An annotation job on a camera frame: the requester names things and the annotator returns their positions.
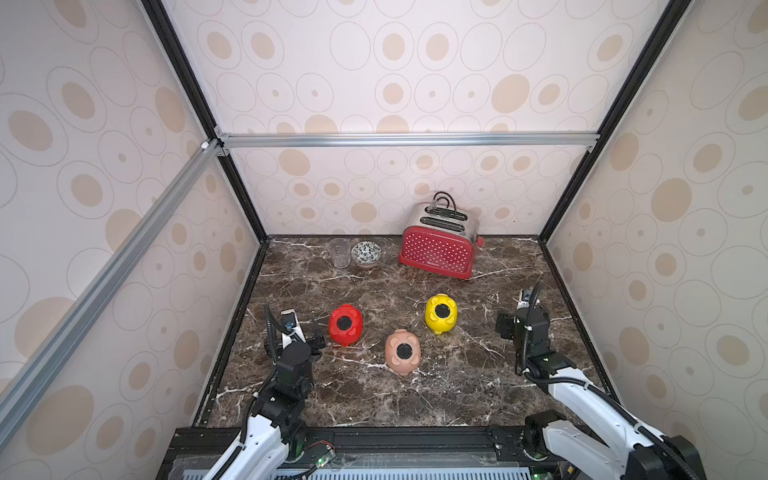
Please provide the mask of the red piggy bank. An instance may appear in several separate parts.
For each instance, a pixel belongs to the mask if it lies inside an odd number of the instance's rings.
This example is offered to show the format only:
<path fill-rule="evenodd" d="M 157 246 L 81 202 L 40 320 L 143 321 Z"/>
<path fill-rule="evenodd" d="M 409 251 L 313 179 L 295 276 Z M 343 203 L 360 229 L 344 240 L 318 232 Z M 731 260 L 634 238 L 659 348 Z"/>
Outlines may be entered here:
<path fill-rule="evenodd" d="M 331 313 L 328 331 L 336 343 L 344 347 L 352 345 L 362 335 L 361 312 L 351 304 L 341 305 Z"/>

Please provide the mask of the yellow piggy bank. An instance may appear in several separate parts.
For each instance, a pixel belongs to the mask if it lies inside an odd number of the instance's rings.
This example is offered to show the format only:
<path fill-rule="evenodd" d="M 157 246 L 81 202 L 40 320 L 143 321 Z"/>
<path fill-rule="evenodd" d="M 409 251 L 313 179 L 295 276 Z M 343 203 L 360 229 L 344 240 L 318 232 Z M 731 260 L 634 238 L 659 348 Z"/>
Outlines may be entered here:
<path fill-rule="evenodd" d="M 435 334 L 441 335 L 452 330 L 457 319 L 457 303 L 448 295 L 437 294 L 427 301 L 425 323 Z"/>

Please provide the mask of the pink piggy bank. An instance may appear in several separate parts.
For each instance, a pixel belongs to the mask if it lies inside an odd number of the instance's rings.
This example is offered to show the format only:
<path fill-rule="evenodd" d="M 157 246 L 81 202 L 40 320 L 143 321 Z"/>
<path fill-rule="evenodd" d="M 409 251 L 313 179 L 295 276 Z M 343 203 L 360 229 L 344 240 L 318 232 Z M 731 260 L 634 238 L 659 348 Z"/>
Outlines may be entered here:
<path fill-rule="evenodd" d="M 419 368 L 421 363 L 419 339 L 405 329 L 395 330 L 385 342 L 385 362 L 395 373 L 409 375 Z"/>

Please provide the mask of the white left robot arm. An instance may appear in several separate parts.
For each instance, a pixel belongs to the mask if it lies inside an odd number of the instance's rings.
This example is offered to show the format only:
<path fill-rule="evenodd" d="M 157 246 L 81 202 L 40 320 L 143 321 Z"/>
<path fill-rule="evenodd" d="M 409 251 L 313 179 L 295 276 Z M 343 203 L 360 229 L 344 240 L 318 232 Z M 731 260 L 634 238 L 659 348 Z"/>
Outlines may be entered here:
<path fill-rule="evenodd" d="M 207 479 L 274 479 L 278 468 L 302 454 L 306 423 L 302 412 L 314 389 L 314 364 L 324 338 L 304 335 L 293 309 L 274 316 L 263 306 L 272 369 L 251 397 L 240 430 Z"/>

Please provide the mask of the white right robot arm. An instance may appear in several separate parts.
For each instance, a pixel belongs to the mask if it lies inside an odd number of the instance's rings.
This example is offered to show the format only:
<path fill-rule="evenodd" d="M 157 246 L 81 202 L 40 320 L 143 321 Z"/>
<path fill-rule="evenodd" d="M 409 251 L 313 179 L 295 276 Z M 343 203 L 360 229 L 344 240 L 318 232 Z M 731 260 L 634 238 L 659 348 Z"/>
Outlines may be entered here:
<path fill-rule="evenodd" d="M 530 415 L 521 439 L 526 455 L 535 461 L 557 456 L 592 479 L 704 479 L 690 441 L 631 414 L 552 347 L 539 290 L 539 284 L 521 290 L 515 312 L 498 314 L 495 330 L 514 344 L 515 374 L 565 405 L 589 431 L 555 410 Z"/>

